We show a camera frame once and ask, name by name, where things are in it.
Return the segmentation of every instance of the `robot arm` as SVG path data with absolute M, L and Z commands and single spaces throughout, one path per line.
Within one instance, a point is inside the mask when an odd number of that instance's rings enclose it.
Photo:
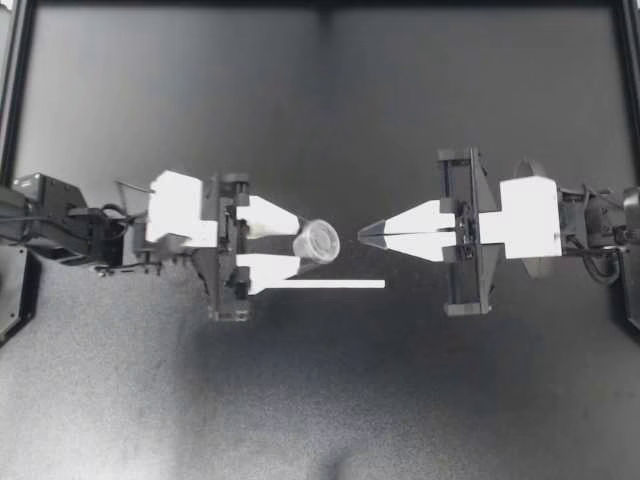
M 123 263 L 129 229 L 133 264 Z M 252 246 L 260 238 L 283 236 L 293 237 L 285 252 L 258 252 Z M 12 188 L 0 188 L 0 240 L 8 245 L 0 252 L 0 317 L 11 311 L 7 320 L 0 318 L 0 340 L 33 314 L 26 303 L 33 288 L 24 285 L 33 283 L 25 279 L 33 277 L 36 257 L 92 266 L 102 276 L 160 273 L 166 261 L 189 260 L 204 282 L 216 320 L 246 320 L 250 297 L 269 288 L 384 287 L 378 280 L 290 280 L 335 260 L 338 234 L 325 221 L 308 221 L 250 195 L 248 177 L 242 174 L 201 181 L 166 171 L 151 184 L 147 211 L 129 215 L 115 204 L 88 207 L 77 187 L 36 173 L 15 180 Z M 5 288 L 11 279 L 17 279 L 16 285 Z
M 553 257 L 579 257 L 609 285 L 622 280 L 627 316 L 640 328 L 640 189 L 624 202 L 608 191 L 572 191 L 522 162 L 516 178 L 500 182 L 495 201 L 475 148 L 439 152 L 443 198 L 430 200 L 359 232 L 362 243 L 444 262 L 450 316 L 486 314 L 502 251 L 521 259 L 532 277 L 549 273 Z

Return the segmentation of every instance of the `white stick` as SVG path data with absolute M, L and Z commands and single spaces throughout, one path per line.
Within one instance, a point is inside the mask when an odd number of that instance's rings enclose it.
M 280 280 L 266 288 L 384 288 L 384 280 Z

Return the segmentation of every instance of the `metal plate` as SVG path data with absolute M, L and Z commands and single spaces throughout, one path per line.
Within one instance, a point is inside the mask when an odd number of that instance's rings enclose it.
M 0 342 L 35 313 L 36 265 L 26 248 L 0 246 Z

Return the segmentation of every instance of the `plastic cup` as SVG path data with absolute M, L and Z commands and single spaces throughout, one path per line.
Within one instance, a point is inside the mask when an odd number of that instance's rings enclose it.
M 312 220 L 293 241 L 293 253 L 316 263 L 331 263 L 340 253 L 340 237 L 329 223 Z

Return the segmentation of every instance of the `black table surface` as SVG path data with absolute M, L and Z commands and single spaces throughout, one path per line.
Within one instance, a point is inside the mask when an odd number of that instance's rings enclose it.
M 6 31 L 7 18 L 0 20 Z M 496 274 L 447 318 L 444 268 L 357 230 L 440 195 L 436 150 L 523 157 L 567 186 L 636 183 L 605 7 L 44 6 L 17 157 L 80 186 L 243 171 L 339 231 L 322 278 L 207 320 L 187 269 L 100 279 L 46 264 L 0 349 L 4 479 L 635 479 L 640 343 L 579 263 Z M 130 195 L 133 206 L 144 198 Z

